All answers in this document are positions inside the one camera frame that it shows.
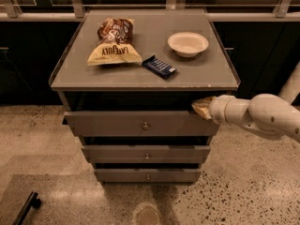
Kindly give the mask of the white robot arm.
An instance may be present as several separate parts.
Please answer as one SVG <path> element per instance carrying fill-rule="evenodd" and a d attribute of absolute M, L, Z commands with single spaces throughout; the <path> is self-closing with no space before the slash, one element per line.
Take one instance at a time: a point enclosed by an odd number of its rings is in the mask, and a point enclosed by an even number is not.
<path fill-rule="evenodd" d="M 206 120 L 222 126 L 238 126 L 254 135 L 279 140 L 283 135 L 300 142 L 300 111 L 292 103 L 300 91 L 300 63 L 278 96 L 259 94 L 252 99 L 231 95 L 206 97 L 192 103 L 193 110 Z"/>

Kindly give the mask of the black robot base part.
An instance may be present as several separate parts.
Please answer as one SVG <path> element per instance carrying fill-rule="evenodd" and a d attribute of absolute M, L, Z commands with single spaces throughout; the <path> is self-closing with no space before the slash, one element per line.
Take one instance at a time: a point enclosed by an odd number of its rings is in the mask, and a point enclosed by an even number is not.
<path fill-rule="evenodd" d="M 38 197 L 38 193 L 31 192 L 26 202 L 22 206 L 22 209 L 19 212 L 18 216 L 15 218 L 14 222 L 12 223 L 12 225 L 22 225 L 30 209 L 31 208 L 39 209 L 40 206 L 41 206 L 41 199 Z"/>

